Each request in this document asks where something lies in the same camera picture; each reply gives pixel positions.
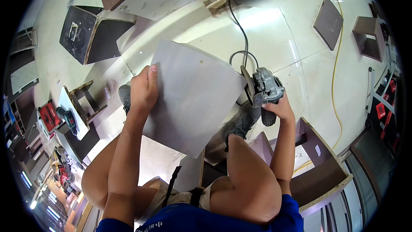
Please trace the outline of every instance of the black belt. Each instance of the black belt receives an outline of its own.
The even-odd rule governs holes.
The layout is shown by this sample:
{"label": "black belt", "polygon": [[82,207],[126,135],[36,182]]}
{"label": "black belt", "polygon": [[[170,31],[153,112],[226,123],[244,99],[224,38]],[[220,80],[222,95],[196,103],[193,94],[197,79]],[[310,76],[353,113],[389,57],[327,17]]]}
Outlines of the black belt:
{"label": "black belt", "polygon": [[[167,188],[167,193],[166,193],[166,198],[163,200],[162,208],[166,207],[167,201],[169,200],[170,194],[172,193],[173,189],[173,184],[175,183],[175,179],[178,176],[179,170],[182,168],[182,166],[177,166],[175,171],[172,174],[172,178],[170,179],[169,187]],[[203,193],[202,188],[194,188],[189,191],[189,193],[192,193],[192,197],[190,198],[190,204],[196,207],[199,207],[199,200],[200,196]]]}

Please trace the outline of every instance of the person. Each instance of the person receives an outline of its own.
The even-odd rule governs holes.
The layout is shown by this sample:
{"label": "person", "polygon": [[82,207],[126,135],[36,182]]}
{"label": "person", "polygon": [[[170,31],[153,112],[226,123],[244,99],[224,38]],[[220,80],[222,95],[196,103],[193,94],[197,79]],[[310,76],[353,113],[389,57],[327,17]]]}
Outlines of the person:
{"label": "person", "polygon": [[104,210],[97,232],[131,232],[135,221],[142,224],[137,232],[303,230],[289,188],[295,159],[295,116],[286,93],[278,104],[263,106],[280,119],[270,166],[244,140],[260,117],[260,108],[252,108],[246,101],[221,130],[228,147],[230,176],[218,178],[200,194],[168,188],[159,177],[137,186],[142,130],[157,95],[155,64],[133,77],[130,86],[119,88],[126,111],[124,127],[90,163],[82,179],[86,199]]}

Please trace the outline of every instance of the hand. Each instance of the hand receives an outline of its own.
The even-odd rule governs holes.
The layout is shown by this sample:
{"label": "hand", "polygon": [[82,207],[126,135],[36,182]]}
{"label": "hand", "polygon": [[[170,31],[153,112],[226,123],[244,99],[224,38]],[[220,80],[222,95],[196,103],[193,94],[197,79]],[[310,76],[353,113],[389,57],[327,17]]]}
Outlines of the hand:
{"label": "hand", "polygon": [[130,80],[130,110],[149,115],[157,101],[157,65],[145,66]]}
{"label": "hand", "polygon": [[295,122],[295,114],[293,114],[286,92],[284,93],[283,98],[279,100],[278,104],[266,103],[262,104],[262,107],[275,113],[281,120],[292,120]]}

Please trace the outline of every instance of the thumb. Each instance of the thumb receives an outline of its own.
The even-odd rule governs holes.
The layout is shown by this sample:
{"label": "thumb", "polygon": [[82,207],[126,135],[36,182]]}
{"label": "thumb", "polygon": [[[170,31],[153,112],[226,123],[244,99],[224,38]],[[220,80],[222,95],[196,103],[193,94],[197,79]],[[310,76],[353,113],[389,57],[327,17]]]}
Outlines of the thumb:
{"label": "thumb", "polygon": [[149,89],[157,89],[157,65],[152,64],[148,74]]}
{"label": "thumb", "polygon": [[266,109],[267,111],[275,113],[277,111],[278,106],[276,104],[273,104],[273,103],[264,103],[264,104],[262,104],[262,107],[264,109]]}

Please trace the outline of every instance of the yellow hose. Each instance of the yellow hose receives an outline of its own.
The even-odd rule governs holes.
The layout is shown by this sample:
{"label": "yellow hose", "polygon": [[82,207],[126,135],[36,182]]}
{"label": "yellow hose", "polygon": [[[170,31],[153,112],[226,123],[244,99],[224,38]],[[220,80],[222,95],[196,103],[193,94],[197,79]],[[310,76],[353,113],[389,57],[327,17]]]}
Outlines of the yellow hose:
{"label": "yellow hose", "polygon": [[[342,7],[340,6],[340,2],[339,2],[339,0],[336,0],[336,1],[337,1],[338,6],[339,6],[339,9],[340,9],[340,15],[343,18],[343,12],[342,12]],[[339,125],[340,125],[340,133],[339,133],[339,137],[337,138],[337,141],[336,141],[335,145],[333,145],[333,147],[332,147],[332,150],[336,147],[337,143],[339,142],[339,140],[342,136],[342,130],[343,130],[342,122],[340,121],[339,117],[337,116],[337,112],[336,112],[336,108],[335,108],[335,98],[333,96],[334,95],[333,87],[334,87],[334,84],[335,84],[335,73],[336,73],[337,58],[339,56],[340,45],[342,44],[342,39],[343,39],[343,24],[342,24],[342,29],[340,30],[340,40],[339,40],[339,45],[337,47],[335,65],[333,66],[333,76],[332,76],[332,106],[333,106],[333,111],[335,112],[336,119],[337,119],[337,121],[339,122]],[[293,172],[293,174],[295,174],[296,172],[298,172],[302,168],[307,167],[311,163],[312,163],[312,161],[310,161],[310,160],[307,161],[302,166],[300,166],[298,169],[296,169]]]}

